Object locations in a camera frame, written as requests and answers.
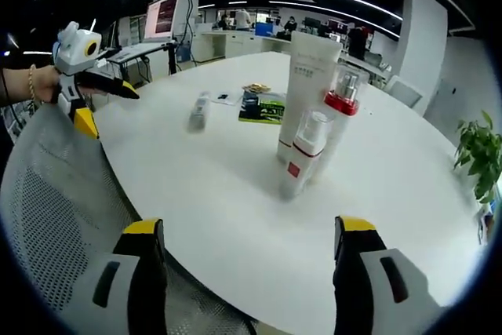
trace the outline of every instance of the book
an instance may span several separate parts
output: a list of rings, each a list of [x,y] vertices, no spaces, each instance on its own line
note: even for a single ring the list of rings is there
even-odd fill
[[[280,125],[286,95],[282,93],[251,93],[244,92],[242,96],[241,111],[238,120],[242,122],[270,123]]]

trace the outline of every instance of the monitor screen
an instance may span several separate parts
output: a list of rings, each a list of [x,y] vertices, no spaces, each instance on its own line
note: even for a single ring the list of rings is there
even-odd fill
[[[317,19],[312,19],[311,17],[305,17],[305,26],[306,27],[320,27],[321,21]]]
[[[172,36],[177,3],[178,0],[158,0],[148,6],[145,40]]]

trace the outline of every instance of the cable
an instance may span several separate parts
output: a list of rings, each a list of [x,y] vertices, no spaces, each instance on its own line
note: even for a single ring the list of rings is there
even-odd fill
[[[192,11],[194,9],[194,1],[193,0],[189,0],[189,2],[191,3],[191,11]],[[190,59],[194,62],[195,66],[197,67],[197,62],[195,61],[194,54],[191,51],[191,44],[194,41],[194,31],[191,28],[190,23],[188,23],[188,27],[190,28],[190,47],[188,48],[188,53],[190,55]]]
[[[9,103],[10,111],[13,113],[13,116],[16,119],[17,125],[20,127],[20,131],[21,131],[24,126],[21,123],[21,121],[19,120],[19,118],[17,118],[16,112],[14,111],[14,106],[13,106],[12,101],[10,100],[10,97],[9,97],[9,91],[7,90],[7,84],[5,82],[5,76],[3,74],[2,67],[0,67],[0,71],[2,72],[2,82],[3,82],[3,87],[5,89],[5,98],[7,99],[7,102]]]
[[[138,67],[138,74],[140,74],[140,77],[143,79],[143,80],[146,80],[146,82],[150,82],[150,80],[148,80],[148,78],[145,78],[143,76],[143,74],[141,73],[141,69],[140,69],[140,61],[138,60],[139,58],[136,58],[136,65]]]
[[[193,6],[191,7],[191,0],[188,0],[187,16],[185,17],[185,30],[183,32],[183,37],[182,37],[180,43],[176,47],[176,50],[174,50],[175,57],[178,54],[178,49],[180,48],[181,45],[183,45],[183,42],[184,42],[185,38],[187,37],[188,21],[190,20],[190,13],[191,13],[192,9],[193,9]]]

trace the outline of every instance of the green leaves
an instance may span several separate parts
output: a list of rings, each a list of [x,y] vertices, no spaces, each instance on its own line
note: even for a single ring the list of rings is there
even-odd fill
[[[502,172],[502,136],[493,134],[492,119],[485,111],[482,116],[488,127],[481,127],[477,121],[459,122],[460,143],[454,168],[472,161],[468,175],[478,175],[475,197],[480,203],[488,203],[493,200],[493,186]]]
[[[495,198],[495,192],[493,191],[493,189],[491,189],[489,194],[485,196],[485,198],[481,199],[479,202],[481,204],[490,203],[493,200],[493,198]]]
[[[493,129],[493,122],[488,113],[484,110],[481,110],[481,114],[483,114],[483,118],[485,119],[486,123],[488,123],[489,129]]]

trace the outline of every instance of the computer monitor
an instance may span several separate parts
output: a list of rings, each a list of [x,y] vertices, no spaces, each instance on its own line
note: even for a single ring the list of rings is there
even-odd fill
[[[321,21],[312,19],[311,17],[305,17],[305,26],[319,28],[321,26]]]
[[[158,0],[148,6],[144,42],[169,41],[174,32],[178,0]]]

